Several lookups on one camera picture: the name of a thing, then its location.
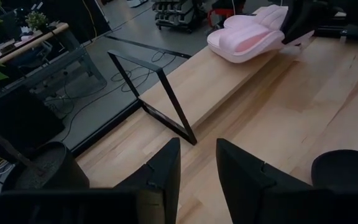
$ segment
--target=metal shelving unit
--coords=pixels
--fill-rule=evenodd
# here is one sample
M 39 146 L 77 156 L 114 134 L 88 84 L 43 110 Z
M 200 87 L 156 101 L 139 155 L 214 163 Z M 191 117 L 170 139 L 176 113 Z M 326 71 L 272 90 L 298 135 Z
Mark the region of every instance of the metal shelving unit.
M 155 25 L 161 27 L 172 27 L 192 33 L 203 19 L 206 13 L 200 9 L 201 2 L 197 0 L 153 0 L 153 11 Z

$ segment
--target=shelf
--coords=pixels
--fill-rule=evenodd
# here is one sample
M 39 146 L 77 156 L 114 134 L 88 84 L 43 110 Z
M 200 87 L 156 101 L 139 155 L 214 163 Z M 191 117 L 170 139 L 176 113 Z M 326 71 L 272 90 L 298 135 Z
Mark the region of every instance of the shelf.
M 196 128 L 248 79 L 262 67 L 267 67 L 267 63 L 276 54 L 277 52 L 268 52 L 248 62 L 235 64 L 205 47 L 170 73 L 168 81 L 191 128 Z M 286 57 L 281 54 L 272 63 L 274 67 L 287 69 L 295 56 Z M 160 82 L 143 93 L 140 99 L 182 124 Z

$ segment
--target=black plant pot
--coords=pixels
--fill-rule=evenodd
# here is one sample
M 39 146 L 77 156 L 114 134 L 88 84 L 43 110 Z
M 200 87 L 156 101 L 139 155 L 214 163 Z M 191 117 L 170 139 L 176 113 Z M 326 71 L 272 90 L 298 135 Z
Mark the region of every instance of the black plant pot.
M 7 190 L 25 190 L 25 189 L 87 189 L 90 186 L 89 179 L 85 173 L 81 170 L 80 166 L 74 160 L 71 152 L 67 147 L 61 142 L 50 142 L 37 149 L 36 153 L 30 157 L 31 161 L 39 161 L 43 159 L 45 155 L 50 151 L 55 151 L 63 156 L 63 158 L 54 158 L 56 161 L 61 162 L 52 162 L 55 163 L 56 167 L 53 169 L 48 169 L 50 173 L 44 178 L 41 187 L 29 187 L 29 188 L 18 188 L 17 181 L 23 180 L 26 176 L 25 173 L 28 173 L 28 169 L 23 164 L 18 164 L 13 168 L 13 170 L 7 176 L 4 184 L 2 185 L 1 191 Z

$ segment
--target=butcher block desk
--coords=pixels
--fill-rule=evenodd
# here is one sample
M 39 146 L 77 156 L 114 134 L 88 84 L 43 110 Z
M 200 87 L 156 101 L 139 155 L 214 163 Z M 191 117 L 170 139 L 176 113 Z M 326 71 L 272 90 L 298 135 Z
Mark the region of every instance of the butcher block desk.
M 205 47 L 167 77 L 179 105 L 175 105 L 172 95 L 165 92 L 167 85 L 163 81 L 140 95 L 140 99 L 150 111 L 156 111 L 159 116 L 162 114 L 161 117 L 174 126 L 183 127 L 189 142 L 196 144 L 197 136 L 193 134 L 193 130 L 245 82 L 268 69 L 274 69 L 275 72 L 286 69 L 301 49 L 293 47 L 281 52 L 268 52 L 248 62 L 234 64 Z
M 63 33 L 64 31 L 68 30 L 68 24 L 64 22 L 60 22 L 56 25 L 56 29 L 54 29 L 52 32 L 49 32 L 47 34 L 41 33 L 41 31 L 36 31 L 33 38 L 28 41 L 22 41 L 16 44 L 16 48 L 12 52 L 8 52 L 7 54 L 1 54 L 0 53 L 0 62 L 5 63 L 24 52 L 32 49 L 33 47 L 37 47 L 42 42 L 52 38 L 54 35 L 58 35 Z
M 307 183 L 318 155 L 358 150 L 358 43 L 315 38 L 285 69 L 280 55 L 272 60 L 276 66 L 262 67 L 197 126 L 197 145 L 181 140 L 178 223 L 231 223 L 216 167 L 217 138 Z M 93 187 L 112 187 L 172 137 L 177 135 L 139 110 L 78 162 Z

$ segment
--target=concrete floor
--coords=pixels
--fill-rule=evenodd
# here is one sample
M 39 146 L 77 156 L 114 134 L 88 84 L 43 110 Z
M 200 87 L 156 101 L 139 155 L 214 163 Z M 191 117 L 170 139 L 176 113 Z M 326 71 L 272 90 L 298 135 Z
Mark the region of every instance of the concrete floor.
M 209 6 L 212 2 L 214 1 L 207 1 L 207 10 L 209 10 Z M 210 30 L 206 20 L 204 20 L 202 26 L 199 29 L 194 30 L 192 34 L 179 32 L 167 27 L 158 30 L 154 21 L 155 12 L 151 9 L 152 4 L 153 2 L 149 1 L 139 7 L 130 8 L 126 3 L 126 0 L 114 0 L 103 6 L 103 11 L 108 18 L 109 25 L 112 29 L 112 35 L 190 55 L 194 55 L 206 46 L 206 33 Z M 246 12 L 252 12 L 260 6 L 267 5 L 269 5 L 269 3 L 265 0 L 248 1 L 244 10 Z M 110 80 L 118 70 L 108 57 L 107 51 L 111 49 L 117 50 L 147 62 L 151 62 L 151 58 L 156 53 L 154 50 L 107 39 L 105 37 L 99 38 L 93 44 L 87 46 L 86 49 L 95 65 L 108 81 L 108 84 L 96 94 L 74 100 L 74 108 L 72 108 L 73 103 L 69 101 L 66 102 L 61 109 L 64 112 L 70 112 L 71 110 L 72 112 L 63 120 L 66 125 L 66 130 L 56 136 L 53 140 L 61 141 L 70 130 L 68 136 L 63 140 L 69 148 L 75 147 L 135 100 L 132 92 L 121 91 L 120 86 L 124 83 L 123 81 L 112 82 Z M 155 62 L 155 64 L 162 67 L 173 60 L 173 58 L 174 56 L 172 55 L 164 55 L 161 60 Z M 172 63 L 164 68 L 165 73 L 169 74 L 184 61 L 185 59 L 183 58 L 175 58 Z M 137 67 L 137 65 L 123 60 L 121 60 L 121 63 L 126 70 L 132 70 Z M 132 72 L 132 78 L 143 75 L 147 73 L 147 71 L 147 69 L 143 68 L 137 69 Z M 121 75 L 118 75 L 114 79 L 116 80 L 120 78 Z M 137 85 L 144 80 L 145 77 L 138 78 L 134 83 Z M 157 81 L 158 78 L 155 74 L 149 75 L 148 79 L 138 87 L 138 91 L 141 93 L 144 92 L 156 84 Z M 76 97 L 94 93 L 102 87 L 103 86 L 100 86 L 93 77 L 83 75 L 81 78 L 77 79 L 77 81 L 67 86 L 67 92 L 69 96 Z

